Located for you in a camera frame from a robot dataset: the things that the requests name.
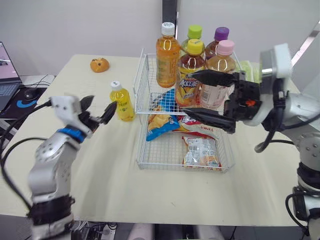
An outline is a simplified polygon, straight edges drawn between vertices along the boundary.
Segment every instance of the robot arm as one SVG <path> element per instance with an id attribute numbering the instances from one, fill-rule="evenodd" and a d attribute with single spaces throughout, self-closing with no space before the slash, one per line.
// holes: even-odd
<path id="1" fill-rule="evenodd" d="M 286 207 L 292 219 L 312 240 L 320 239 L 320 103 L 303 94 L 290 93 L 291 58 L 287 44 L 261 53 L 260 84 L 245 81 L 245 73 L 221 73 L 202 70 L 188 75 L 210 86 L 234 85 L 234 91 L 224 103 L 223 115 L 217 111 L 185 108 L 191 118 L 233 134 L 236 122 L 248 126 L 262 124 L 267 130 L 265 141 L 255 147 L 261 153 L 276 131 L 291 139 L 300 153 L 297 169 L 298 186 L 287 197 Z M 293 200 L 295 216 L 308 223 L 304 227 L 291 214 L 288 201 Z"/>
<path id="2" fill-rule="evenodd" d="M 99 124 L 107 124 L 117 104 L 111 103 L 102 117 L 92 117 L 87 108 L 93 96 L 81 101 L 74 96 L 54 96 L 50 99 L 55 114 L 66 124 L 36 150 L 35 164 L 28 176 L 32 192 L 33 239 L 47 239 L 68 231 L 74 216 L 69 195 L 71 165 L 85 138 L 90 138 Z"/>

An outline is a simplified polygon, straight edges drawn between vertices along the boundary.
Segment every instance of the white bottle cap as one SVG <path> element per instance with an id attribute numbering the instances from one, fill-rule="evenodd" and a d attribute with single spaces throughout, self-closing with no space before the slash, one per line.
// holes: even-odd
<path id="1" fill-rule="evenodd" d="M 112 81 L 111 82 L 111 89 L 112 89 L 112 91 L 120 91 L 122 89 L 122 86 L 119 81 Z"/>
<path id="2" fill-rule="evenodd" d="M 164 22 L 161 25 L 161 33 L 165 36 L 175 35 L 175 25 L 172 22 Z"/>

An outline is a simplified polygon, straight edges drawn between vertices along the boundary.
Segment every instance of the laptop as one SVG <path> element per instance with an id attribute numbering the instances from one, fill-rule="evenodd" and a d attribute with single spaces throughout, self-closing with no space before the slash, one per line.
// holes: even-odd
<path id="1" fill-rule="evenodd" d="M 0 111 L 6 107 L 21 84 L 5 46 L 0 41 Z"/>

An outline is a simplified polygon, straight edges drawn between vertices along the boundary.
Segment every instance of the juice bottle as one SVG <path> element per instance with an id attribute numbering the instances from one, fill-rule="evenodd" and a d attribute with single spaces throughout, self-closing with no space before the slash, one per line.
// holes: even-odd
<path id="1" fill-rule="evenodd" d="M 231 40 L 222 40 L 216 48 L 216 56 L 206 61 L 206 67 L 211 70 L 232 73 L 236 68 L 236 62 L 230 56 L 234 51 L 235 43 Z M 200 104 L 204 108 L 216 109 L 225 100 L 228 88 L 225 86 L 202 85 Z"/>
<path id="2" fill-rule="evenodd" d="M 214 41 L 210 42 L 205 48 L 205 60 L 209 60 L 216 55 L 217 46 L 220 41 L 227 40 L 229 36 L 229 28 L 221 26 L 215 30 Z"/>
<path id="3" fill-rule="evenodd" d="M 156 81 L 163 88 L 175 85 L 180 45 L 174 38 L 175 25 L 164 22 L 161 26 L 162 37 L 156 41 Z"/>
<path id="4" fill-rule="evenodd" d="M 200 83 L 195 78 L 186 76 L 205 69 L 206 62 L 201 57 L 203 45 L 204 43 L 201 40 L 190 39 L 187 45 L 187 54 L 179 60 L 180 78 L 175 83 L 175 101 L 181 107 L 196 104 Z"/>
<path id="5" fill-rule="evenodd" d="M 130 122 L 135 118 L 129 92 L 124 89 L 119 81 L 111 82 L 111 101 L 116 101 L 116 112 L 118 117 L 125 122 Z"/>
<path id="6" fill-rule="evenodd" d="M 190 39 L 201 39 L 202 27 L 200 25 L 190 25 L 188 28 L 188 38 L 181 43 L 180 58 L 187 54 L 188 41 Z M 205 44 L 203 44 L 201 57 L 205 55 Z"/>

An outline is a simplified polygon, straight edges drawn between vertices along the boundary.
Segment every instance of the pink bottle cap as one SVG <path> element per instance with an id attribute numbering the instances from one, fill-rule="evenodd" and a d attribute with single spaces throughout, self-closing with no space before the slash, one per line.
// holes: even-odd
<path id="1" fill-rule="evenodd" d="M 231 55 L 234 51 L 235 43 L 231 40 L 222 40 L 219 42 L 216 48 L 216 53 L 218 55 L 227 56 Z"/>

